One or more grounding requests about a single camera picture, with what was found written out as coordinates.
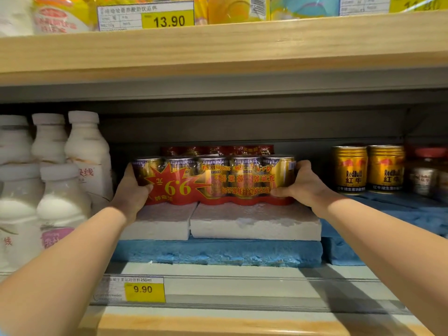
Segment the shelf edge with price rail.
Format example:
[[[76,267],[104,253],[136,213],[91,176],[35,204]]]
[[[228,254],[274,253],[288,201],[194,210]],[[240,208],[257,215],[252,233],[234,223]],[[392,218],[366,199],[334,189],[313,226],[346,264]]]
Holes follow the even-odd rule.
[[[165,303],[94,296],[76,336],[433,336],[366,266],[112,263],[162,279]]]

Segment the yellow and red drink package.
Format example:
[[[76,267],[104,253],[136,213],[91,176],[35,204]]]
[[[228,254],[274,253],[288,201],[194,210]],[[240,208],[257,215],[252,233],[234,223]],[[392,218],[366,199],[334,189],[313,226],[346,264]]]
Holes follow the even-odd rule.
[[[34,33],[37,35],[92,31],[89,0],[32,0]]]

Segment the pastel blue drink package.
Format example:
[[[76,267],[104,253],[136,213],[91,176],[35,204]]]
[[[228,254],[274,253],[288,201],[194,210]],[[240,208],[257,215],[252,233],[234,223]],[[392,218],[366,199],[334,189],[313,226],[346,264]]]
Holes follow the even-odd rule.
[[[270,0],[271,21],[339,16],[340,0]]]

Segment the person's left forearm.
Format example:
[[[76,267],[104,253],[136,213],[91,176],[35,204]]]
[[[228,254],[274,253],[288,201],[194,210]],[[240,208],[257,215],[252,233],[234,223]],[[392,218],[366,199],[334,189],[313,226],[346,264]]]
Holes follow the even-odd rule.
[[[137,210],[112,206],[0,283],[0,336],[72,336]]]

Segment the person's left hand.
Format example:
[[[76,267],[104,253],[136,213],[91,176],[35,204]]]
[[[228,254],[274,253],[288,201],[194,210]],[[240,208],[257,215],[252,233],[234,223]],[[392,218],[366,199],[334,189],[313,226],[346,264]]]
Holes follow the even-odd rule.
[[[139,200],[138,186],[140,185],[133,166],[129,163],[111,201],[111,206],[118,209],[126,218],[126,226],[135,221],[137,213],[147,202],[147,200]]]

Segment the price tag with plastic cover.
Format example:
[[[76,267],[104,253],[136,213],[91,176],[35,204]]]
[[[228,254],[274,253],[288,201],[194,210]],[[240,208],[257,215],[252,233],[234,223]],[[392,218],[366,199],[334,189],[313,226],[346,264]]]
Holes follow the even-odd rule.
[[[339,16],[448,10],[448,0],[339,0]]]

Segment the red shrink-wrapped can pack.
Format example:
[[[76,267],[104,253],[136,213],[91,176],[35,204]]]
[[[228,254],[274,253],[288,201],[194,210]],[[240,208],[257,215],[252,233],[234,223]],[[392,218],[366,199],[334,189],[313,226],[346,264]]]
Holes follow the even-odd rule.
[[[233,156],[233,155],[272,155],[273,145],[213,145],[213,146],[165,146],[160,148],[163,157],[177,156]]]

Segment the white bottle with pink label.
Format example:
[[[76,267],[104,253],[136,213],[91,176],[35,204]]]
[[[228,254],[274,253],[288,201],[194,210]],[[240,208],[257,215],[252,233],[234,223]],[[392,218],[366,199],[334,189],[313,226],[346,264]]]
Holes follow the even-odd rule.
[[[92,201],[79,182],[74,163],[40,169],[44,193],[37,206],[42,247],[48,249],[91,217]]]

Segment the person's right hand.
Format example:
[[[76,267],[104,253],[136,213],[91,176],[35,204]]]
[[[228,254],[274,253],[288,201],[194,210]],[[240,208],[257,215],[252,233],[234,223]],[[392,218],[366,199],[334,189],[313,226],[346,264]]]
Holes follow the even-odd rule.
[[[311,162],[302,160],[296,163],[297,176],[294,183],[295,200],[309,207],[319,218],[325,218],[328,207],[340,199],[338,193],[326,186],[313,172]]]

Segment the person's right forearm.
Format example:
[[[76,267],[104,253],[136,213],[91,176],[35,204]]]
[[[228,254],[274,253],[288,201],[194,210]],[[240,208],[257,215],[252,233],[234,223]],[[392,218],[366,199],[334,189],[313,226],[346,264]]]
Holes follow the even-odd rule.
[[[310,206],[435,336],[448,336],[448,239],[333,192]]]

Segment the wooden shelf board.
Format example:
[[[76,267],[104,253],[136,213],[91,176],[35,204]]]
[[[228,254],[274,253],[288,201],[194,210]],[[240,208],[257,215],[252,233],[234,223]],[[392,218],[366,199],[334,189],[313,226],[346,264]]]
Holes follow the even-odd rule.
[[[448,10],[0,38],[0,86],[448,66]]]

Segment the shrink-wrapped pack of gold cans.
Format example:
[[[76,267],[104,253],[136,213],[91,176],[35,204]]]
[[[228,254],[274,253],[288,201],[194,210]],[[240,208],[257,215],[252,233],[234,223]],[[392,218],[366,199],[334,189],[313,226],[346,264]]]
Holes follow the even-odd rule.
[[[150,157],[131,164],[139,185],[153,185],[146,205],[283,206],[292,202],[271,193],[294,183],[296,161],[290,155]]]

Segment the red-capped glass jar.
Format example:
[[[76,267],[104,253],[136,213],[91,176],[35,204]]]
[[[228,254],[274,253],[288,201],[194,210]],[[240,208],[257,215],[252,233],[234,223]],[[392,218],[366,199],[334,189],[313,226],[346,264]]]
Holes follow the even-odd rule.
[[[447,155],[446,147],[417,147],[406,169],[408,191],[434,197]]]

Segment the wide yellow price tag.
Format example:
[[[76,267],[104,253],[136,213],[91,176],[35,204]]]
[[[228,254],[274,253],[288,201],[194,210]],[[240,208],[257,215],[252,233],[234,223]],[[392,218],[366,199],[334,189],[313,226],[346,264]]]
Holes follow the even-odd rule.
[[[96,10],[100,32],[195,25],[193,0],[104,5]]]

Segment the white packet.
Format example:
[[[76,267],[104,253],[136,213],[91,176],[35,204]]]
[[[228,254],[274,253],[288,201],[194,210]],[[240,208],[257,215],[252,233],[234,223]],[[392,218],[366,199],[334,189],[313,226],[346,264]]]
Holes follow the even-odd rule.
[[[33,34],[32,0],[0,0],[0,38]]]

